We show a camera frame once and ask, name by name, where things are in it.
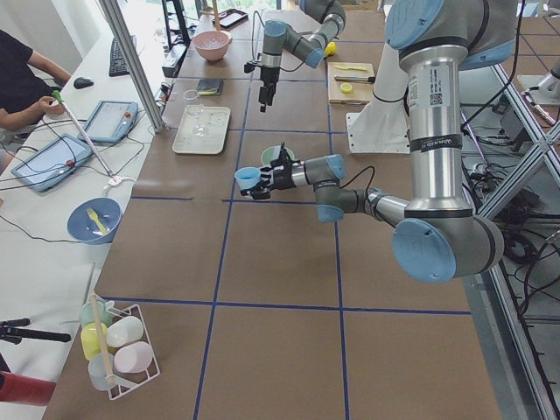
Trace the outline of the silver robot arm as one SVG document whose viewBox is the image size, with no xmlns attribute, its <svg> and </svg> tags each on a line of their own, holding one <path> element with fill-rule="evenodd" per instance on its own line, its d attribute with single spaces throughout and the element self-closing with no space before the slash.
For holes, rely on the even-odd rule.
<svg viewBox="0 0 560 420">
<path fill-rule="evenodd" d="M 326 56 L 327 45 L 346 26 L 346 13 L 339 1 L 300 1 L 299 8 L 319 23 L 319 27 L 309 34 L 294 30 L 282 20 L 269 19 L 264 24 L 262 52 L 255 63 L 260 68 L 262 86 L 258 101 L 263 113 L 273 104 L 283 52 L 292 54 L 308 67 L 317 68 Z"/>
<path fill-rule="evenodd" d="M 385 40 L 405 81 L 398 101 L 409 106 L 412 198 L 374 188 L 346 189 L 339 155 L 295 160 L 278 146 L 270 163 L 234 177 L 242 195 L 266 200 L 274 190 L 310 185 L 318 218 L 363 213 L 394 229 L 393 254 L 411 277 L 427 283 L 478 274 L 501 259 L 501 231 L 464 199 L 459 73 L 506 60 L 515 46 L 514 1 L 396 1 Z"/>
</svg>

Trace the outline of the person forearm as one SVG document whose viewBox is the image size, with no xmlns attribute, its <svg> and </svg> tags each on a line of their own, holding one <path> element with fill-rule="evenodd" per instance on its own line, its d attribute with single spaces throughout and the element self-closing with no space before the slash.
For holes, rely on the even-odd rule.
<svg viewBox="0 0 560 420">
<path fill-rule="evenodd" d="M 17 131 L 27 126 L 35 124 L 42 116 L 43 112 L 34 106 L 22 111 L 9 113 L 5 108 L 0 110 L 0 126 L 4 130 Z"/>
</svg>

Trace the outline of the person right hand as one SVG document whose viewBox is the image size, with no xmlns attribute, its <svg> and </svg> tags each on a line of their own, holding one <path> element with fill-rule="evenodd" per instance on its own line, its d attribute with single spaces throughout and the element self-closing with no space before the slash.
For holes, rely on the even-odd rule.
<svg viewBox="0 0 560 420">
<path fill-rule="evenodd" d="M 37 100 L 36 105 L 38 106 L 38 110 L 41 115 L 47 114 L 57 116 L 64 113 L 62 105 L 51 96 L 41 97 Z"/>
</svg>

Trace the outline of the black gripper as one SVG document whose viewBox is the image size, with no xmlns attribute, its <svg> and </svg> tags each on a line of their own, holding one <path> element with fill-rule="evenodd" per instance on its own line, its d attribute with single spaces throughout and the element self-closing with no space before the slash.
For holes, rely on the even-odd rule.
<svg viewBox="0 0 560 420">
<path fill-rule="evenodd" d="M 279 144 L 281 151 L 279 158 L 273 160 L 268 166 L 260 166 L 260 171 L 269 176 L 267 185 L 257 184 L 250 188 L 240 190 L 243 197 L 250 197 L 252 200 L 269 200 L 270 191 L 288 190 L 296 187 L 292 179 L 292 169 L 294 166 L 294 153 L 285 147 L 285 143 Z"/>
<path fill-rule="evenodd" d="M 259 88 L 258 101 L 260 103 L 260 111 L 266 112 L 267 106 L 273 104 L 276 94 L 276 87 L 279 80 L 280 68 L 277 66 L 261 66 L 260 80 L 262 86 Z"/>
</svg>

